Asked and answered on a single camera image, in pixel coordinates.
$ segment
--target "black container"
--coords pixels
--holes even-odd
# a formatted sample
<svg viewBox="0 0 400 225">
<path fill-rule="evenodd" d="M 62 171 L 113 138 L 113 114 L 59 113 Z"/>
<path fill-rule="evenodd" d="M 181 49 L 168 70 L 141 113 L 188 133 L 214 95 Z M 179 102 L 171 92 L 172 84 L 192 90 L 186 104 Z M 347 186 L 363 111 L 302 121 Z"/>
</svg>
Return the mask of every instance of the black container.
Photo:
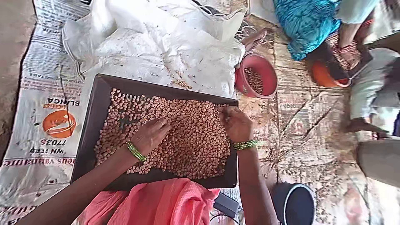
<svg viewBox="0 0 400 225">
<path fill-rule="evenodd" d="M 278 183 L 272 194 L 276 215 L 283 225 L 311 225 L 315 203 L 311 189 L 301 183 Z"/>
<path fill-rule="evenodd" d="M 121 93 L 140 96 L 142 94 L 147 97 L 160 96 L 169 100 L 184 99 L 209 101 L 215 104 L 238 105 L 237 100 L 223 98 L 209 94 L 202 94 L 184 89 L 172 88 L 157 84 L 140 82 L 115 76 L 97 74 L 94 78 L 92 92 L 90 94 L 88 110 L 86 113 L 85 123 L 82 129 L 82 136 L 79 142 L 78 152 L 76 155 L 74 171 L 72 172 L 71 182 L 74 182 L 87 172 L 94 168 L 96 163 L 96 154 L 93 151 L 97 140 L 99 139 L 100 130 L 103 128 L 104 120 L 107 118 L 108 107 L 111 103 L 110 92 L 112 88 L 121 90 Z M 150 183 L 176 178 L 170 172 L 162 172 L 160 169 L 152 168 L 146 175 L 144 174 L 122 174 L 105 190 L 129 191 L 133 186 L 140 183 Z M 211 177 L 207 179 L 193 180 L 205 188 L 232 188 L 236 186 L 236 151 L 231 146 L 230 156 L 228 156 L 225 164 L 225 173 L 219 177 Z"/>
</svg>

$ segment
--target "cable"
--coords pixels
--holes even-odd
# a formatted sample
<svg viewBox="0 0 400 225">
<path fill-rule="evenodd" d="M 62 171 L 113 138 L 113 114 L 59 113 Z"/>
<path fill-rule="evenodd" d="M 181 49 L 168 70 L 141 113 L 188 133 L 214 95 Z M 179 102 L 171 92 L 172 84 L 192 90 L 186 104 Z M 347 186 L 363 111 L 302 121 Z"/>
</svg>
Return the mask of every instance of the cable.
<svg viewBox="0 0 400 225">
<path fill-rule="evenodd" d="M 233 219 L 232 217 L 229 217 L 228 215 L 225 215 L 225 214 L 218 214 L 218 215 L 213 216 L 213 217 L 210 219 L 210 223 L 211 223 L 211 221 L 212 221 L 215 217 L 220 217 L 220 216 L 226 216 L 226 217 L 228 217 L 228 218 L 231 218 L 233 221 L 235 221 L 235 223 L 237 223 L 237 224 L 240 225 L 240 223 L 239 223 L 238 221 L 236 221 L 236 220 Z"/>
</svg>

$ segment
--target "blue cloth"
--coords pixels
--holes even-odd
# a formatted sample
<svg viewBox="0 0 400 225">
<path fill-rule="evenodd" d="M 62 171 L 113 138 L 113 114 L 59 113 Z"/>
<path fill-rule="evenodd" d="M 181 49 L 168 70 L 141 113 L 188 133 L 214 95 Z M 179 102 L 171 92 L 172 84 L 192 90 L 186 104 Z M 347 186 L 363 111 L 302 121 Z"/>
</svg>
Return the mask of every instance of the blue cloth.
<svg viewBox="0 0 400 225">
<path fill-rule="evenodd" d="M 340 26 L 338 3 L 330 0 L 274 0 L 275 14 L 286 35 L 294 60 L 302 60 Z"/>
</svg>

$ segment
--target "black tray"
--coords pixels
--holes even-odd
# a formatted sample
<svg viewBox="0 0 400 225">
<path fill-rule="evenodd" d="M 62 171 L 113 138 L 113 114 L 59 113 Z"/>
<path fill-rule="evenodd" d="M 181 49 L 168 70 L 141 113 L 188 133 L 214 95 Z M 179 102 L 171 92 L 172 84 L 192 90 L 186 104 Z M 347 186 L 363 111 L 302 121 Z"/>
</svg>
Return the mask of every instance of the black tray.
<svg viewBox="0 0 400 225">
<path fill-rule="evenodd" d="M 193 99 L 198 101 L 209 101 L 215 104 L 238 105 L 237 100 L 222 98 L 209 94 L 202 94 L 194 91 L 172 88 L 157 84 L 130 80 L 104 74 L 97 74 L 94 78 L 92 92 L 90 94 L 88 110 L 85 123 L 82 129 L 82 136 L 79 142 L 76 155 L 74 171 L 71 182 L 74 182 L 94 168 L 96 154 L 93 151 L 100 130 L 103 128 L 104 120 L 107 118 L 108 107 L 111 103 L 110 92 L 112 88 L 121 90 L 121 93 L 132 95 L 160 96 L 166 99 Z M 236 186 L 236 151 L 231 147 L 230 156 L 225 164 L 225 173 L 219 177 L 193 180 L 205 188 L 232 188 Z M 175 178 L 170 172 L 162 172 L 160 169 L 152 168 L 144 174 L 122 174 L 119 178 L 109 184 L 105 190 L 126 190 L 140 183 L 149 183 Z"/>
</svg>

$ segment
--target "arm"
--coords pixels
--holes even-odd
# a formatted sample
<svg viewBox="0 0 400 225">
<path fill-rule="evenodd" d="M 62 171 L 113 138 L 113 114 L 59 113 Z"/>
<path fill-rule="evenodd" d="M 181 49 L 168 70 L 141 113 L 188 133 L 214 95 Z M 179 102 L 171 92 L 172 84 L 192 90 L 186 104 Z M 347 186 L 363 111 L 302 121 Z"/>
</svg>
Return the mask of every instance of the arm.
<svg viewBox="0 0 400 225">
<path fill-rule="evenodd" d="M 165 119 L 149 121 L 135 133 L 131 142 L 143 155 L 148 155 L 161 143 L 169 129 L 171 126 Z M 104 163 L 51 197 L 17 225 L 47 225 L 54 224 L 54 221 L 70 225 L 99 192 L 136 162 L 138 159 L 123 145 Z"/>
<path fill-rule="evenodd" d="M 253 139 L 253 122 L 236 106 L 220 108 L 221 122 L 232 142 Z M 244 217 L 249 225 L 279 224 L 270 192 L 260 176 L 260 165 L 255 147 L 237 151 L 239 164 L 239 186 Z"/>
</svg>

